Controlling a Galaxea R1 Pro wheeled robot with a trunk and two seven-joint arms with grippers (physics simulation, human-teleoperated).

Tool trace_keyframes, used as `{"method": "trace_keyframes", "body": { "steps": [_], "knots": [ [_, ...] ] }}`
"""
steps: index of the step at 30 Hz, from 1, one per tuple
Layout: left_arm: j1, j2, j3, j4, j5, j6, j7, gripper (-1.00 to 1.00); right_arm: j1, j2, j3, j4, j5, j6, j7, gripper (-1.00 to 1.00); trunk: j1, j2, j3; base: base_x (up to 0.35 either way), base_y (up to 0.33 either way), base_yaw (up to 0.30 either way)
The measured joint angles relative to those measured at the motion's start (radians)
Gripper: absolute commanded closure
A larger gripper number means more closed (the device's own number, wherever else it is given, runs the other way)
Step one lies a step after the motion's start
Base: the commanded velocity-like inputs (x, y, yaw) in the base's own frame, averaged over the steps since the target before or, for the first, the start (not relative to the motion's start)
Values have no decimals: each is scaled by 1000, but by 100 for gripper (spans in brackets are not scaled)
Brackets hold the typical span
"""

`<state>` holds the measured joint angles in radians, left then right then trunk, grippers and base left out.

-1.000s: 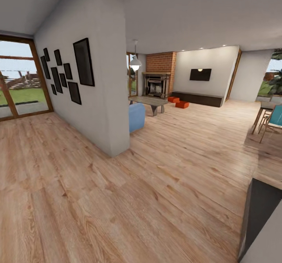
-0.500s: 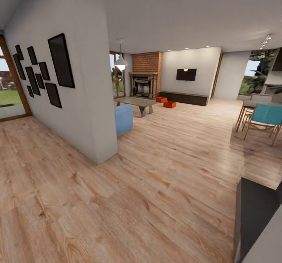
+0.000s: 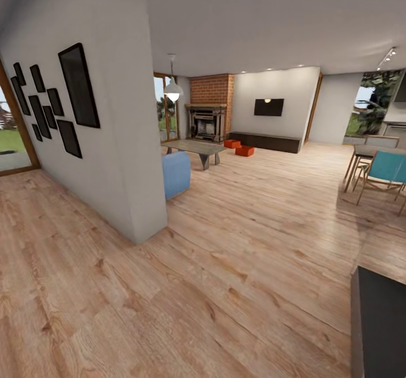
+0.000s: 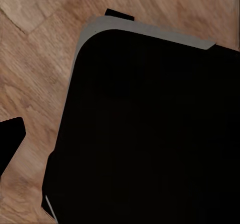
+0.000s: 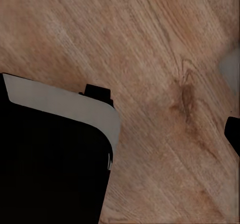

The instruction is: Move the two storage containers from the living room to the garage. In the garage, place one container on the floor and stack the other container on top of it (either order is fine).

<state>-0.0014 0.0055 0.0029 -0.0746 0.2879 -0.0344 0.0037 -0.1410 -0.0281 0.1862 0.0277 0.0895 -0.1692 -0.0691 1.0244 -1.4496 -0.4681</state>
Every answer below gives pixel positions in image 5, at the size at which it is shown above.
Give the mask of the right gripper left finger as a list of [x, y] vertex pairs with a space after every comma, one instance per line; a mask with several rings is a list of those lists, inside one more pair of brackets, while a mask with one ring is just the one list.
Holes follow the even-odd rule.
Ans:
[[26, 136], [22, 117], [0, 122], [0, 177]]

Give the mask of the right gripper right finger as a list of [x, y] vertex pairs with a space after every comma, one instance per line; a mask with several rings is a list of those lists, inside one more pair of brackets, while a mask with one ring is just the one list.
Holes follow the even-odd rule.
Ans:
[[224, 131], [226, 138], [240, 157], [240, 119], [230, 116]]

